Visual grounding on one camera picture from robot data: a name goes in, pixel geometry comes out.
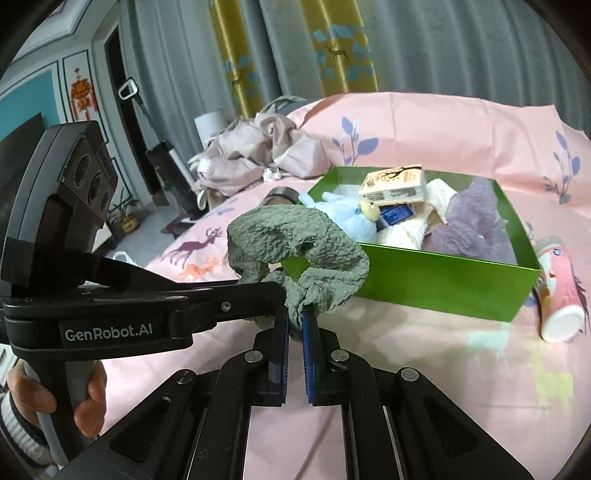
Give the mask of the person striped sleeve forearm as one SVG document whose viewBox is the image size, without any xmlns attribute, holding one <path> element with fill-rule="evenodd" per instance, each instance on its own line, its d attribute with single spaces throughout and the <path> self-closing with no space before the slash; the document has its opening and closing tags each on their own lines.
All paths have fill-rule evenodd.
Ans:
<svg viewBox="0 0 591 480">
<path fill-rule="evenodd" d="M 1 393 L 1 432 L 16 458 L 34 479 L 54 479 L 59 468 L 54 462 L 43 432 L 17 410 L 11 394 Z"/>
</svg>

